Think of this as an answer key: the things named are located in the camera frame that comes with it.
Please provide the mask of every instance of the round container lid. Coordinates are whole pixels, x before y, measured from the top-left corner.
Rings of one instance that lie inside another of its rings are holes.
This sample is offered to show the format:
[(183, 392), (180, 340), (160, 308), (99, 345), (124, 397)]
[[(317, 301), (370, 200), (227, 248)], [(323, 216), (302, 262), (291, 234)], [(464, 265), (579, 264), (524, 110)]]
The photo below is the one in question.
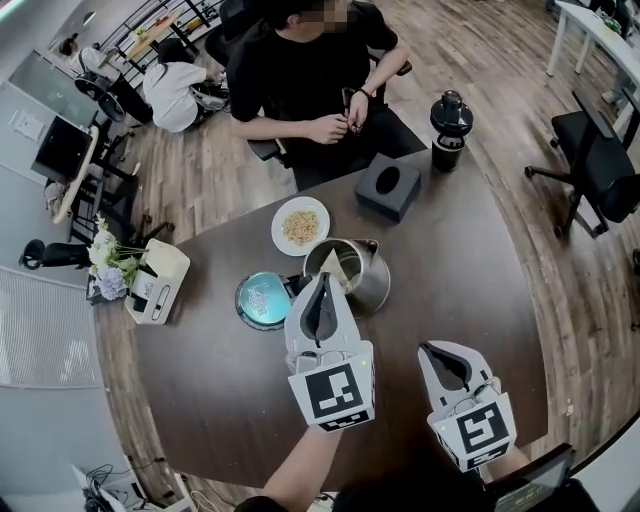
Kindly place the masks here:
[(258, 272), (245, 278), (236, 291), (236, 311), (245, 323), (260, 330), (280, 329), (291, 310), (283, 278)]
[(473, 112), (456, 91), (445, 91), (431, 107), (431, 124), (445, 137), (464, 137), (473, 128)]

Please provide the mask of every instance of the desk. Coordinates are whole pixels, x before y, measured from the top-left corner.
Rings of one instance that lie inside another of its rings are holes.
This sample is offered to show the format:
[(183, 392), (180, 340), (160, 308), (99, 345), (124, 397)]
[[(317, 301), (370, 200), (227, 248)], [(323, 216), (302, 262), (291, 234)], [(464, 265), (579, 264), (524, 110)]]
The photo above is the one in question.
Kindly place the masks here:
[[(304, 192), (327, 207), (331, 236), (378, 240), (391, 272), (385, 305), (358, 321), (375, 351), (376, 419), (345, 432), (326, 482), (331, 490), (446, 459), (427, 425), (417, 357), (425, 340), (482, 352), (509, 392), (519, 445), (547, 432), (529, 290), (480, 169), (469, 151), (450, 174), (429, 171), (429, 150), (401, 160), (423, 170), (423, 183), (398, 225), (357, 204), (362, 171)], [(248, 274), (302, 271), (302, 258), (285, 256), (271, 241), (282, 203), (180, 244), (191, 268), (168, 323), (137, 328), (142, 380), (176, 470), (262, 487), (306, 428), (287, 380), (284, 332), (250, 328), (234, 305)]]
[[(560, 1), (557, 1), (556, 4), (560, 7), (562, 14), (560, 15), (556, 40), (553, 44), (553, 50), (551, 51), (549, 65), (547, 66), (547, 75), (553, 76), (562, 49), (567, 19), (570, 18), (586, 32), (582, 50), (580, 51), (578, 63), (575, 68), (576, 73), (582, 71), (582, 66), (593, 46), (593, 41), (596, 40), (600, 46), (611, 55), (618, 66), (629, 75), (631, 80), (636, 84), (636, 87), (640, 86), (640, 62), (636, 59), (633, 50), (622, 37), (609, 29), (596, 13), (586, 7)], [(627, 105), (613, 125), (618, 135), (621, 134), (622, 128), (629, 120), (632, 111), (633, 107)]]
[(98, 138), (100, 136), (100, 132), (97, 127), (92, 126), (89, 130), (89, 134), (91, 135), (91, 143), (89, 144), (89, 149), (87, 150), (87, 154), (84, 156), (84, 160), (82, 164), (80, 164), (80, 168), (78, 169), (78, 175), (76, 178), (69, 184), (69, 188), (64, 194), (62, 198), (62, 204), (60, 205), (60, 211), (58, 211), (57, 215), (53, 217), (54, 224), (60, 224), (67, 220), (67, 214), (73, 205), (73, 201), (82, 186), (82, 182), (89, 174), (89, 165), (91, 164), (91, 160), (93, 158), (93, 153), (96, 150), (96, 146), (98, 144)]
[(128, 61), (133, 61), (133, 59), (140, 55), (142, 51), (146, 50), (149, 46), (153, 46), (156, 40), (162, 35), (162, 33), (169, 28), (173, 30), (180, 39), (182, 39), (184, 44), (187, 45), (187, 48), (189, 48), (197, 55), (199, 53), (198, 49), (193, 45), (191, 41), (189, 41), (189, 38), (175, 24), (176, 20), (180, 16), (182, 16), (182, 12), (183, 9), (176, 9), (162, 23), (154, 25), (150, 30), (146, 32), (147, 37), (144, 39), (144, 41), (138, 41), (136, 44), (134, 44), (125, 55), (125, 58)]

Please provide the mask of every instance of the white plate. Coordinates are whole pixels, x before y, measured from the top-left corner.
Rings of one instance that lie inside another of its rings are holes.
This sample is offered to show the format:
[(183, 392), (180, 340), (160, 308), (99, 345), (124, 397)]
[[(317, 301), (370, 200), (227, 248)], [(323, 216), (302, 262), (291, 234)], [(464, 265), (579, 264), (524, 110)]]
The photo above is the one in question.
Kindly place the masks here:
[[(293, 212), (313, 212), (318, 217), (318, 235), (304, 245), (289, 240), (283, 232), (284, 221)], [(306, 256), (311, 248), (329, 235), (329, 212), (324, 205), (312, 197), (296, 197), (284, 203), (276, 212), (271, 223), (271, 238), (276, 247), (289, 256)]]

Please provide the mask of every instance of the chair armrest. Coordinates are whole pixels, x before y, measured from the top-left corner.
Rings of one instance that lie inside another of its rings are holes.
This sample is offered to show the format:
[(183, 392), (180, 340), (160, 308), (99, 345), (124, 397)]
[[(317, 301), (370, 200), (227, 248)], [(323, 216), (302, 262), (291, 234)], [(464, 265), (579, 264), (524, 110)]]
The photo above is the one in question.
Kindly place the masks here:
[(248, 140), (249, 147), (264, 162), (273, 158), (282, 156), (280, 146), (275, 140)]
[(636, 97), (633, 95), (633, 93), (629, 89), (627, 89), (626, 87), (622, 88), (622, 92), (624, 93), (624, 95), (629, 100), (629, 103), (631, 103), (631, 105), (633, 106), (633, 109), (636, 112), (640, 113), (640, 102), (636, 99)]
[(638, 131), (638, 126), (640, 126), (640, 102), (626, 87), (622, 88), (622, 92), (629, 100), (629, 103), (631, 103), (631, 105), (633, 106), (633, 115), (631, 116), (631, 121), (629, 121), (627, 133), (624, 134), (624, 139), (622, 141), (622, 145), (624, 146), (624, 149), (626, 151), (629, 149), (629, 146), (631, 146), (631, 143), (636, 136), (636, 132)]
[(613, 139), (613, 132), (606, 121), (600, 115), (600, 112), (591, 104), (582, 91), (572, 91), (573, 97), (580, 105), (582, 111), (587, 115), (589, 121), (595, 126), (596, 130), (600, 133), (600, 136), (605, 140)]
[[(387, 53), (384, 50), (375, 50), (373, 48), (369, 48), (368, 46), (367, 46), (367, 50), (369, 51), (369, 58), (376, 64), (378, 64), (378, 62), (380, 62), (382, 57), (384, 57), (384, 54)], [(407, 61), (404, 63), (404, 66), (402, 66), (402, 69), (396, 73), (396, 75), (404, 76), (407, 73), (410, 73), (412, 69), (413, 69), (413, 66), (411, 65), (411, 62)]]

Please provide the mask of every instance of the human hand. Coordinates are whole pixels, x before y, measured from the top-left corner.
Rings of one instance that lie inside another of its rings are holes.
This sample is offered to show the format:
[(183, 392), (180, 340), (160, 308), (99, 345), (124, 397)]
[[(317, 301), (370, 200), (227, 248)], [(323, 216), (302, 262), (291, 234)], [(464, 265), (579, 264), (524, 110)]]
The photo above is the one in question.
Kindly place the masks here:
[(342, 114), (332, 114), (307, 121), (306, 137), (318, 144), (337, 144), (347, 129), (347, 118)]
[(369, 98), (362, 91), (356, 91), (351, 97), (351, 105), (348, 110), (349, 130), (358, 135), (362, 131), (364, 122), (367, 120), (367, 114), (369, 113)]

